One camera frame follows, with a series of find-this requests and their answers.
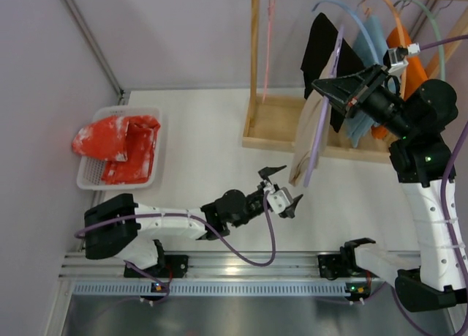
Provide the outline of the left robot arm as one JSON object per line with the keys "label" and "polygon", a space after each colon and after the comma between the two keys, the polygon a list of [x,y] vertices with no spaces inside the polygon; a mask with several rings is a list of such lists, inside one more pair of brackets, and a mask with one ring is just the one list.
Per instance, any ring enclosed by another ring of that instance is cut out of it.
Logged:
{"label": "left robot arm", "polygon": [[139,204],[130,193],[117,195],[85,212],[84,227],[75,237],[85,243],[88,260],[119,258],[127,269],[140,275],[153,275],[166,267],[163,236],[194,241],[220,240],[225,243],[231,228],[248,224],[264,215],[271,239],[271,256],[276,257],[276,239],[271,215],[293,219],[302,199],[286,187],[271,181],[282,167],[265,167],[257,189],[248,195],[231,189],[199,209],[165,209]]}

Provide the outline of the purple hanger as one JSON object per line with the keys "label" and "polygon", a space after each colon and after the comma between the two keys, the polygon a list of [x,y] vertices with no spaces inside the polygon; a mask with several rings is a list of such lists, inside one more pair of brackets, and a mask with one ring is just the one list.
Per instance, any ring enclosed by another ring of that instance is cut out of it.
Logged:
{"label": "purple hanger", "polygon": [[[341,24],[338,30],[335,46],[333,49],[333,52],[330,57],[331,61],[331,67],[328,71],[328,76],[327,78],[335,78],[336,77],[336,71],[339,63],[339,58],[341,55],[341,47],[342,47],[342,42],[344,38],[344,25]],[[312,150],[309,158],[309,163],[306,169],[306,174],[304,175],[303,179],[303,187],[307,188],[309,186],[312,173],[315,169],[315,166],[317,164],[318,160],[318,154],[320,150],[320,144],[322,142],[322,136],[324,133],[325,129],[325,121],[326,117],[328,115],[328,98],[323,97],[322,102],[321,102],[321,110],[320,110],[320,117],[318,124],[316,126],[315,134],[314,134],[314,141],[312,144]]]}

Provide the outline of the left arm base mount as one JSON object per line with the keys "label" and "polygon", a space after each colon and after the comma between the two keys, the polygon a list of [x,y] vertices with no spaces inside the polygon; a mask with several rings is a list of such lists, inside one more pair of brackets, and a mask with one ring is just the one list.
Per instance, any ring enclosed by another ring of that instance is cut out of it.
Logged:
{"label": "left arm base mount", "polygon": [[139,270],[147,275],[161,278],[182,278],[188,270],[189,257],[187,255],[163,255],[156,259],[134,258],[129,260]]}

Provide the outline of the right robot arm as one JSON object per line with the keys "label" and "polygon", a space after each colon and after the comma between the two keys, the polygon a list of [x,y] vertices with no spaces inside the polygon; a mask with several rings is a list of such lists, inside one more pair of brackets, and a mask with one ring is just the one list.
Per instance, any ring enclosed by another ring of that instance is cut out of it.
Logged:
{"label": "right robot arm", "polygon": [[414,265],[369,238],[345,242],[340,252],[350,272],[367,271],[396,292],[403,307],[425,312],[467,302],[467,260],[453,202],[456,175],[442,131],[458,115],[457,94],[447,82],[429,79],[407,100],[389,91],[381,65],[312,87],[344,116],[361,111],[396,136],[390,163],[411,208],[420,248]]}

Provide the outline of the pink hanger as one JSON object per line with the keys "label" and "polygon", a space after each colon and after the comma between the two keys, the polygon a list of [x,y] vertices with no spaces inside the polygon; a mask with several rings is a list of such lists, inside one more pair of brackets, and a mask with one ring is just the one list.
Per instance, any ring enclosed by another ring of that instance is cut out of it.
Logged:
{"label": "pink hanger", "polygon": [[268,84],[270,77],[270,60],[271,60],[271,36],[273,30],[273,17],[275,13],[276,0],[268,0],[268,26],[267,26],[267,43],[265,55],[265,74],[263,84],[262,103],[266,101],[268,93]]}

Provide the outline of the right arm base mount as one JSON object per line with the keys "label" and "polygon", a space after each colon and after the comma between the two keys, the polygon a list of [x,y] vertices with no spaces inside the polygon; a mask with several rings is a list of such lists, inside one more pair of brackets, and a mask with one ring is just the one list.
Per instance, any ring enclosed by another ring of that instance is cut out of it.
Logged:
{"label": "right arm base mount", "polygon": [[349,261],[341,254],[321,254],[317,256],[321,278],[336,280],[341,277],[351,277]]}

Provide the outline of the blue hanger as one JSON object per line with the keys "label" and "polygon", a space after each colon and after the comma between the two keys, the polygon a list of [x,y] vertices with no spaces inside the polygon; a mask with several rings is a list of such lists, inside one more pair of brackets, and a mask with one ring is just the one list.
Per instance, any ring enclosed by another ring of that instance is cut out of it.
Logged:
{"label": "blue hanger", "polygon": [[358,27],[358,35],[352,46],[354,52],[366,66],[381,64],[381,58],[377,54],[377,49],[370,33],[365,27],[364,22],[359,18],[356,10],[352,10],[348,4],[345,4],[341,0],[320,0],[313,5],[312,12],[315,12],[321,4],[332,4],[345,11]]}

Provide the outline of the orange trousers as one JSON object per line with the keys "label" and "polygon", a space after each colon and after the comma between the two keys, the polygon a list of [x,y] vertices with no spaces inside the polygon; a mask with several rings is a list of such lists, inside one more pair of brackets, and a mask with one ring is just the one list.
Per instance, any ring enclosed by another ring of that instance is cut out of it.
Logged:
{"label": "orange trousers", "polygon": [[[395,48],[402,45],[402,43],[400,43],[399,32],[397,28],[395,28],[388,35],[387,44],[390,48]],[[408,58],[407,61],[409,62],[409,65],[406,69],[406,78],[404,79],[404,101],[406,101],[416,91],[416,89],[428,79],[426,71],[424,70],[422,63],[417,56]],[[388,135],[388,131],[382,126],[372,127],[371,135],[375,139],[382,140]]]}

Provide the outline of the red white cloth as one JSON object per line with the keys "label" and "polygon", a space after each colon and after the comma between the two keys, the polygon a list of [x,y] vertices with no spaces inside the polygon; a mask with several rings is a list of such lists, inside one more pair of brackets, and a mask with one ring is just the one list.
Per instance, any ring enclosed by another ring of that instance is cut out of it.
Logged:
{"label": "red white cloth", "polygon": [[151,115],[109,116],[82,127],[72,150],[105,163],[105,184],[142,184],[151,176],[159,129]]}

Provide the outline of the wooden clothes rack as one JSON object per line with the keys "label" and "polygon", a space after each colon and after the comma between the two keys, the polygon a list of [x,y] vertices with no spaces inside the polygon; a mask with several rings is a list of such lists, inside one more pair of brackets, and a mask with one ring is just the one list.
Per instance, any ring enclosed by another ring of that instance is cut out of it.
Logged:
{"label": "wooden clothes rack", "polygon": [[[457,21],[453,21],[448,38],[467,34],[467,4]],[[303,97],[280,94],[257,93],[257,62],[259,45],[260,0],[252,0],[251,11],[251,64],[250,98],[242,137],[242,146],[293,153],[295,134],[302,108]],[[360,160],[371,163],[389,163],[388,141],[378,141],[372,136],[363,137],[363,146],[352,149],[345,140],[344,132],[328,132],[321,155],[346,160]]]}

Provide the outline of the green hanger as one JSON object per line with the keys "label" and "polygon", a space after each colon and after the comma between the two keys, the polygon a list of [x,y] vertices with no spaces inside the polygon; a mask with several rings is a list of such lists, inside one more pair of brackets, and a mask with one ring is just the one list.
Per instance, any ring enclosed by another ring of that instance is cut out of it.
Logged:
{"label": "green hanger", "polygon": [[440,34],[439,26],[437,23],[437,15],[442,9],[448,8],[452,4],[452,2],[453,0],[450,0],[447,5],[445,5],[444,7],[440,7],[436,12],[433,12],[433,8],[427,7],[424,3],[422,3],[419,0],[397,0],[393,4],[395,8],[397,8],[399,4],[401,4],[401,7],[398,9],[398,12],[401,13],[405,7],[408,7],[411,3],[415,3],[420,7],[420,10],[426,16],[426,19],[431,24],[435,38],[437,39],[437,42],[439,42],[438,45],[435,45],[435,48],[437,48],[436,64],[434,66],[428,64],[426,67],[426,74],[429,78],[435,78],[436,75],[438,75],[438,77],[443,81],[446,78],[446,54],[444,43],[442,43],[442,36]]}

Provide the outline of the beige trousers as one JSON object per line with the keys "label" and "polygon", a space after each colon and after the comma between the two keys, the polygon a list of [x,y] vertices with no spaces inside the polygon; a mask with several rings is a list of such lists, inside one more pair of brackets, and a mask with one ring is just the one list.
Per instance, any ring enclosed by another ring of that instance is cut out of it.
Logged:
{"label": "beige trousers", "polygon": [[[289,183],[298,187],[303,185],[304,175],[309,163],[309,158],[314,141],[316,126],[320,117],[322,96],[314,90],[306,99],[305,105],[299,117],[298,127],[295,134],[294,155],[290,166]],[[330,128],[331,107],[328,105],[328,115],[325,121],[325,129],[320,144],[318,160],[325,150]]]}

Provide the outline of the orange hanger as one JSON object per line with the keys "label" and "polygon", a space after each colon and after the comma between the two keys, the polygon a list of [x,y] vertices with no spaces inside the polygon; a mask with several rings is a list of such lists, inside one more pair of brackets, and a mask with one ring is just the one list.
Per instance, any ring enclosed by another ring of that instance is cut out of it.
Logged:
{"label": "orange hanger", "polygon": [[[382,1],[386,4],[388,9],[390,10],[391,15],[393,16],[393,18],[390,19],[390,22],[394,24],[393,29],[395,28],[398,29],[400,43],[402,43],[402,45],[400,46],[408,46],[412,44],[412,40],[410,39],[410,36],[408,35],[408,32],[401,21],[398,10],[393,6],[393,3],[390,0],[382,0]],[[372,9],[370,9],[369,7],[363,7],[363,14],[364,14],[365,19],[367,19],[370,15],[374,15],[374,13],[372,12]],[[386,44],[387,44],[387,37],[388,36],[384,34]],[[404,90],[405,90],[405,81],[404,81],[405,78],[406,78],[406,70],[403,72],[401,76],[401,93],[402,93],[401,96],[402,97],[404,96]]]}

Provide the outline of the light blue trousers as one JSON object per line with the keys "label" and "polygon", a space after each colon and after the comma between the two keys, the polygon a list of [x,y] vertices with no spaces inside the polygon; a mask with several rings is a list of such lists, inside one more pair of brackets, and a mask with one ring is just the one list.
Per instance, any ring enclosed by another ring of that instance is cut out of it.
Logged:
{"label": "light blue trousers", "polygon": [[[383,56],[388,49],[382,30],[380,19],[376,15],[370,15],[364,22],[362,31],[356,37],[352,49],[362,61],[364,67],[374,64],[382,64]],[[374,121],[364,112],[358,111],[353,118],[344,121],[346,136],[356,148],[359,140],[371,129]]]}

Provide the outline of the black trousers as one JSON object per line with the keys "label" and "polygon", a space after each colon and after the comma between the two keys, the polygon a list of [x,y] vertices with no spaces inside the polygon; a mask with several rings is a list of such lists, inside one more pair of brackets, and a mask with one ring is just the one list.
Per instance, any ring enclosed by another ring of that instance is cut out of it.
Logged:
{"label": "black trousers", "polygon": [[[335,51],[338,29],[324,13],[319,13],[312,23],[306,50],[303,55],[301,71],[304,80],[304,98],[313,91],[312,82],[321,79],[331,54]],[[342,78],[354,75],[364,69],[363,62],[346,40],[341,44],[341,53],[336,76]]]}

